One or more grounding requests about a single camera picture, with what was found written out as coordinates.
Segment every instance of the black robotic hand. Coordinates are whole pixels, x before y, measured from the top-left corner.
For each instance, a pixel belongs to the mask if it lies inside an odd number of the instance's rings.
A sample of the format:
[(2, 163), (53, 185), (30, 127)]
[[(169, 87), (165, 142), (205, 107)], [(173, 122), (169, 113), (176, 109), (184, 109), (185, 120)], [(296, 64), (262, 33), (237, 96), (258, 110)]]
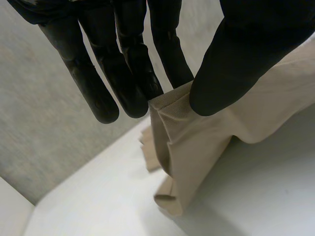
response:
[[(98, 64), (130, 117), (144, 116), (147, 101), (163, 94), (142, 37), (146, 0), (8, 1), (27, 21), (39, 24), (100, 122), (114, 122), (119, 108), (91, 62), (79, 22)], [(177, 88), (193, 80), (176, 35), (182, 1), (148, 0), (148, 4), (154, 44), (169, 81)]]

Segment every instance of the cloth fold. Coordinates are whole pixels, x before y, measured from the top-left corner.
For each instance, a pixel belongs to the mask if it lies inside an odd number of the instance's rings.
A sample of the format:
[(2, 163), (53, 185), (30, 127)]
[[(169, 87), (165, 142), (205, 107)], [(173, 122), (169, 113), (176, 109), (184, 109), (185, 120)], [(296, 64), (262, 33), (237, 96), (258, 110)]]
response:
[(167, 173), (155, 202), (171, 215), (181, 215), (233, 135), (249, 144), (260, 142), (315, 103), (314, 65), (315, 41), (310, 41), (211, 117), (190, 108), (191, 83), (151, 100), (151, 128), (143, 132), (142, 149), (151, 170), (159, 163)]

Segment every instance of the black finger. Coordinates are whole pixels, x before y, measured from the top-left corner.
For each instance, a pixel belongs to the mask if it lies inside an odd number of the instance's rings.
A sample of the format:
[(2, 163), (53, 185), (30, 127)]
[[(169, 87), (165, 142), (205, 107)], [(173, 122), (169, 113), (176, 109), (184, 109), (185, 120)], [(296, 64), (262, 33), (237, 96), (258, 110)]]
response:
[(124, 111), (132, 118), (144, 116), (148, 111), (148, 102), (119, 51), (112, 5), (84, 11), (79, 21)]
[(118, 106), (91, 62), (78, 20), (67, 17), (40, 29), (58, 50), (95, 117), (102, 123), (114, 122), (119, 116)]
[(148, 0), (151, 31), (157, 52), (173, 88), (193, 80), (176, 35), (182, 0)]
[(239, 100), (273, 65), (311, 36), (314, 27), (259, 31), (258, 27), (231, 27), (225, 19), (221, 22), (192, 83), (189, 102), (196, 113), (210, 116)]
[(126, 62), (148, 100), (163, 94), (154, 73), (142, 32), (146, 15), (145, 0), (114, 0), (116, 25)]

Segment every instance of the khaki pants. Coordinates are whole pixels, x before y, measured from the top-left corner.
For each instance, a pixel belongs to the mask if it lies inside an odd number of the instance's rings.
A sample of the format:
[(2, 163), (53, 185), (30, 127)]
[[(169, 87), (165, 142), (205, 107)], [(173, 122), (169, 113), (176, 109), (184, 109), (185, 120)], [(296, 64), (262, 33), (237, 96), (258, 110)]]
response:
[(260, 142), (315, 103), (315, 41), (288, 54), (244, 97), (213, 116), (190, 108), (190, 86), (150, 101), (151, 128), (142, 137), (147, 168), (161, 166), (167, 173), (155, 202), (172, 215), (183, 213), (233, 135)]

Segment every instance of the beige cloth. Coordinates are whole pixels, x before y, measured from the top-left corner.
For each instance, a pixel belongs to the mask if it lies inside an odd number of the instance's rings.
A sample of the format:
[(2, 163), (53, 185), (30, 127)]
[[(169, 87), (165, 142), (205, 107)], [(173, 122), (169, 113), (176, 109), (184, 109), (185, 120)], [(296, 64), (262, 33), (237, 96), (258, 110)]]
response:
[(260, 142), (315, 102), (315, 41), (287, 55), (242, 99), (211, 117), (190, 108), (190, 86), (149, 102), (153, 139), (147, 129), (142, 140), (150, 169), (158, 159), (168, 174), (155, 202), (172, 215), (183, 213), (233, 135)]

